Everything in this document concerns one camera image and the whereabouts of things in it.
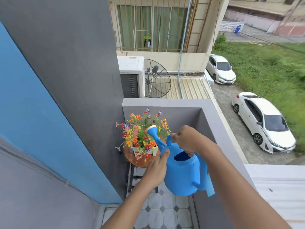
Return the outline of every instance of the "utility pole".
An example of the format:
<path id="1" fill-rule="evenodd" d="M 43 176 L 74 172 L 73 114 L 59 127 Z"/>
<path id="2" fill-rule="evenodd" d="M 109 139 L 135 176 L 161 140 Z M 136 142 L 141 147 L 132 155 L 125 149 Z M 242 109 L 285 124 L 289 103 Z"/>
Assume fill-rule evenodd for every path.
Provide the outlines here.
<path id="1" fill-rule="evenodd" d="M 288 19 L 290 19 L 290 17 L 292 16 L 292 14 L 294 13 L 295 9 L 299 6 L 299 4 L 302 2 L 303 0 L 299 0 L 298 3 L 295 5 L 295 7 L 292 8 L 292 10 L 290 11 L 289 15 L 287 16 L 284 25 L 282 25 L 280 32 L 278 33 L 278 35 L 281 34 L 281 31 L 283 29 L 283 27 L 286 25 L 286 23 L 288 22 Z"/>

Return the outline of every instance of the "watering can opening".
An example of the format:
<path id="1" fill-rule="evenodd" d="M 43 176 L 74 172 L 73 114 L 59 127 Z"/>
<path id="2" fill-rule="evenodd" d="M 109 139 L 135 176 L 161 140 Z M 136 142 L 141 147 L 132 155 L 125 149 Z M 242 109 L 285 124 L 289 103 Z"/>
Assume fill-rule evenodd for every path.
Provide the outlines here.
<path id="1" fill-rule="evenodd" d="M 183 162 L 183 161 L 190 159 L 190 156 L 185 151 L 182 151 L 181 153 L 178 153 L 173 158 L 178 162 Z"/>

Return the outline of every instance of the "beige building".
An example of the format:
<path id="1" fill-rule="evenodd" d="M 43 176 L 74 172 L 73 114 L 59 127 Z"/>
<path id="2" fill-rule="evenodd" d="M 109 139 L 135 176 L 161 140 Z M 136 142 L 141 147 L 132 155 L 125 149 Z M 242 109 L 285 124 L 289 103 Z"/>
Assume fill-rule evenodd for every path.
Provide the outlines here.
<path id="1" fill-rule="evenodd" d="M 229 0 L 109 0 L 117 55 L 149 57 L 176 72 L 186 24 L 181 71 L 204 72 L 228 3 Z"/>
<path id="2" fill-rule="evenodd" d="M 305 0 L 230 0 L 225 17 L 270 33 L 305 34 Z"/>

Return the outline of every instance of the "artificial flower arrangement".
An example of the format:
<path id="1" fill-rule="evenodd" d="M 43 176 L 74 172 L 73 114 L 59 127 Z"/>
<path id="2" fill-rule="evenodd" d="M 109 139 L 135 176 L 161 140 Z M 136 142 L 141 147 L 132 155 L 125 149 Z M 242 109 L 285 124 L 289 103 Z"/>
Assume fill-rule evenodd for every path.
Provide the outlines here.
<path id="1" fill-rule="evenodd" d="M 154 117 L 148 115 L 149 112 L 150 110 L 147 108 L 146 111 L 143 112 L 143 116 L 135 115 L 133 113 L 130 114 L 129 116 L 131 119 L 127 120 L 128 124 L 118 124 L 116 122 L 116 127 L 120 125 L 123 130 L 122 138 L 124 138 L 126 142 L 123 147 L 129 146 L 130 148 L 134 148 L 137 159 L 144 157 L 146 160 L 150 156 L 150 153 L 152 153 L 152 149 L 157 148 L 154 139 L 146 133 L 148 127 L 156 125 L 157 135 L 161 139 L 166 138 L 166 136 L 170 134 L 166 119 L 161 120 L 162 111 L 158 111 Z"/>

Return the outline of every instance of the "person's left hand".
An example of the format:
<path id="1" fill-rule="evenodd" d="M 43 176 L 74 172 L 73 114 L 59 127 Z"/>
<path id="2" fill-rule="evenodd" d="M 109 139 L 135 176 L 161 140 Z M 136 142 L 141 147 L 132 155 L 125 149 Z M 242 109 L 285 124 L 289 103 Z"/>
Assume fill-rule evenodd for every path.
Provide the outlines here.
<path id="1" fill-rule="evenodd" d="M 145 182 L 151 189 L 156 188 L 163 182 L 166 174 L 166 162 L 169 156 L 170 151 L 166 149 L 162 158 L 160 158 L 160 156 L 155 156 L 148 164 L 141 181 Z"/>

